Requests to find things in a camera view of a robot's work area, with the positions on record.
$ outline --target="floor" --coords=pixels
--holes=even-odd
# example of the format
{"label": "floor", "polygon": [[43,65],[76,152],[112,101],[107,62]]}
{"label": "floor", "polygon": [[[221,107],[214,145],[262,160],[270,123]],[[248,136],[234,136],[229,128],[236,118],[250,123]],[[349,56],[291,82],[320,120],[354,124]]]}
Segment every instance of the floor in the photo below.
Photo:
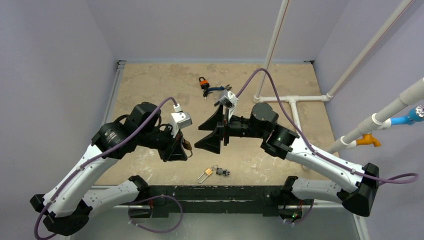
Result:
{"label": "floor", "polygon": [[[219,96],[213,93],[205,102],[198,78],[205,77],[211,87],[230,84],[232,91],[237,93],[252,72],[260,67],[260,64],[127,63],[113,106],[113,119],[129,114],[141,102],[157,105],[164,98],[173,96],[192,118],[193,124],[182,132],[193,146],[209,134],[197,128],[215,112],[214,103]],[[272,64],[269,70],[280,96],[321,94],[311,64]],[[249,117],[260,78],[261,73],[255,76],[239,97],[236,116]],[[262,96],[273,95],[267,79]],[[270,105],[280,115],[278,123],[294,130],[278,103]],[[284,103],[284,107],[291,116],[290,106]],[[334,137],[324,103],[300,102],[297,107],[302,129],[309,141],[322,149],[330,146]],[[166,123],[173,112],[172,104],[165,104],[161,110],[162,123]],[[228,177],[212,174],[204,185],[282,185],[287,176],[292,175],[314,180],[325,179],[312,170],[303,170],[297,163],[269,156],[260,148],[260,144],[261,140],[257,138],[234,137],[230,139],[229,145],[221,148],[221,154],[194,148],[193,157],[175,162],[163,162],[156,150],[138,147],[112,166],[96,184],[118,185],[129,176],[140,175],[150,185],[196,185],[197,178],[212,165],[228,169],[231,174]]]}

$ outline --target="gray floor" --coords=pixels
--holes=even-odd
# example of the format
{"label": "gray floor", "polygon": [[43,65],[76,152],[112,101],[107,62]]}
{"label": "gray floor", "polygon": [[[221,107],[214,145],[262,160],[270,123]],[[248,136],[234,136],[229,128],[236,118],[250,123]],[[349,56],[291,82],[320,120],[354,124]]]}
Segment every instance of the gray floor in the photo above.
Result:
{"label": "gray floor", "polygon": [[[73,240],[359,240],[353,215],[344,208],[314,208],[307,219],[284,225],[279,217],[260,214],[185,214],[181,225],[165,234],[128,224],[128,209],[114,208],[92,219]],[[178,221],[169,218],[138,220],[145,227],[165,230]]]}

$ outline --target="pipe elbow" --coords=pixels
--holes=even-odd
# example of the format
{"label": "pipe elbow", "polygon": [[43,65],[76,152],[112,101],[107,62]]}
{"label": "pipe elbow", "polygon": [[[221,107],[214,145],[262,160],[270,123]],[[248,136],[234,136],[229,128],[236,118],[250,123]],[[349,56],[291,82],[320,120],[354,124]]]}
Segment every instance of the pipe elbow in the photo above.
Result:
{"label": "pipe elbow", "polygon": [[373,137],[371,133],[363,134],[362,139],[356,140],[356,145],[373,145],[374,147],[380,147],[382,144],[380,141]]}

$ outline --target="gold padlock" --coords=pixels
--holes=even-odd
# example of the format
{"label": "gold padlock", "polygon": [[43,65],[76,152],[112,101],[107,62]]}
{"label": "gold padlock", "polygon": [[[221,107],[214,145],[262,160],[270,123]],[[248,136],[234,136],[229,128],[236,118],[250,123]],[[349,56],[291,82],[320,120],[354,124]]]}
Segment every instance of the gold padlock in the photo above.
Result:
{"label": "gold padlock", "polygon": [[[213,173],[214,171],[210,168],[210,167],[208,167],[208,168],[206,168],[206,170],[204,171],[204,173],[202,173],[199,177],[198,177],[198,179],[197,179],[197,183],[198,184],[201,184],[201,183],[203,183],[212,173]],[[205,175],[206,174],[206,176],[199,182],[199,179],[201,178],[201,177],[203,177],[203,175]]]}

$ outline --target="gray wall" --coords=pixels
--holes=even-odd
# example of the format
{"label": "gray wall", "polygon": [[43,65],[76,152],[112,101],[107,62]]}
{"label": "gray wall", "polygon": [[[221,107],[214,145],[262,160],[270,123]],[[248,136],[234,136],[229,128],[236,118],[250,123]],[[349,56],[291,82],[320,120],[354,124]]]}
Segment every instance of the gray wall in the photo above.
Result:
{"label": "gray wall", "polygon": [[[292,0],[273,59],[314,60],[348,0]],[[281,0],[87,0],[115,58],[263,62]]]}
{"label": "gray wall", "polygon": [[[399,2],[349,1],[314,64],[322,93],[333,86]],[[334,99],[327,103],[336,138],[351,131],[424,77],[423,23],[423,1],[415,0]],[[381,141],[381,147],[343,150],[341,156],[360,164],[374,163],[380,167],[380,176],[385,178],[410,172],[423,175],[422,129],[422,124],[415,124],[375,131],[373,135]],[[371,216],[366,219],[371,239],[422,239],[423,197],[421,179],[407,185],[382,186]]]}
{"label": "gray wall", "polygon": [[34,239],[29,200],[84,153],[115,60],[84,0],[2,1],[0,56],[0,239]]}

